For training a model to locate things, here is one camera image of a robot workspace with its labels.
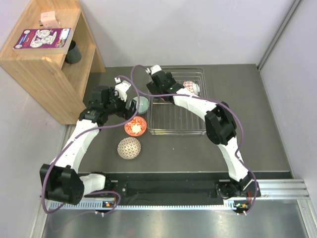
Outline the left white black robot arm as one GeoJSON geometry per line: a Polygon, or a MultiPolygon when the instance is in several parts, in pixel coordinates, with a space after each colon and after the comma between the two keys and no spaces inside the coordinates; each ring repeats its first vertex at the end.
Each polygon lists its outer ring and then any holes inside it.
{"type": "Polygon", "coordinates": [[[128,120],[136,111],[136,102],[126,106],[127,92],[131,84],[126,80],[114,87],[98,86],[92,92],[88,107],[80,114],[73,134],[61,153],[40,168],[42,200],[77,205],[85,195],[97,192],[108,196],[112,184],[102,173],[79,176],[78,170],[88,147],[98,133],[105,128],[109,116],[128,120]]]}

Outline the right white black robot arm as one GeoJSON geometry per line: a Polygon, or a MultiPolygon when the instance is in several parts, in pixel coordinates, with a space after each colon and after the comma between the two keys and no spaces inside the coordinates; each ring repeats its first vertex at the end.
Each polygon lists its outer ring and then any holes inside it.
{"type": "Polygon", "coordinates": [[[246,168],[237,141],[236,120],[227,104],[215,103],[196,96],[185,86],[177,83],[170,72],[160,67],[148,69],[151,81],[147,88],[153,97],[187,109],[200,117],[206,127],[208,139],[217,145],[228,168],[230,181],[220,182],[216,189],[221,198],[257,196],[259,185],[255,175],[246,168]]]}

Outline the white red patterned bowl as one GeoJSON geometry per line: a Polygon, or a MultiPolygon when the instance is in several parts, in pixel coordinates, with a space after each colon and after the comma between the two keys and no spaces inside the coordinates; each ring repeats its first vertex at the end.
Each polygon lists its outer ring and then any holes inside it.
{"type": "Polygon", "coordinates": [[[187,88],[187,90],[195,95],[199,95],[200,93],[200,87],[197,83],[193,81],[184,81],[183,86],[187,88]]]}

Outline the mint green bowl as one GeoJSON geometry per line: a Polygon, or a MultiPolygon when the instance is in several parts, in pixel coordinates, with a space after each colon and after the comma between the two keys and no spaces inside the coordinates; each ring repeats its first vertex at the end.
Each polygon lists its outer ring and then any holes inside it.
{"type": "Polygon", "coordinates": [[[132,100],[135,100],[136,104],[139,104],[137,115],[143,115],[148,111],[148,108],[149,108],[148,98],[140,96],[140,103],[138,102],[138,97],[134,97],[132,100]]]}

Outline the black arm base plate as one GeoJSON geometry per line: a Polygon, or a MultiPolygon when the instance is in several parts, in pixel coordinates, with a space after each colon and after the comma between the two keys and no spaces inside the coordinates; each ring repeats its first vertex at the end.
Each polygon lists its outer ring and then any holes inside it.
{"type": "Polygon", "coordinates": [[[132,197],[137,194],[198,194],[209,197],[229,199],[231,197],[253,196],[258,191],[249,181],[247,185],[233,181],[215,180],[131,180],[107,181],[104,190],[116,191],[123,197],[132,197]]]}

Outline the metal wire dish rack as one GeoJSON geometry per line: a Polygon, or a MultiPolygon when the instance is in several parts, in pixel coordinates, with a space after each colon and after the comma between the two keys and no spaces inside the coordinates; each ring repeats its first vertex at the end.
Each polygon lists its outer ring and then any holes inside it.
{"type": "MultiPolygon", "coordinates": [[[[206,97],[204,70],[200,67],[163,67],[171,72],[177,83],[192,81],[200,91],[199,97],[206,97]]],[[[185,108],[165,102],[161,98],[149,98],[147,113],[148,130],[153,135],[204,135],[206,127],[203,120],[185,108]]]]}

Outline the red floral bowl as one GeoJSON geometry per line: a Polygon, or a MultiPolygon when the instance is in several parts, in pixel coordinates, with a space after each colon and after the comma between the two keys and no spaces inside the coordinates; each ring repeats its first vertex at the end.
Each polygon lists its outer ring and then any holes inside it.
{"type": "Polygon", "coordinates": [[[141,136],[147,130],[147,122],[143,117],[135,116],[130,122],[124,125],[124,130],[130,136],[141,136]]]}

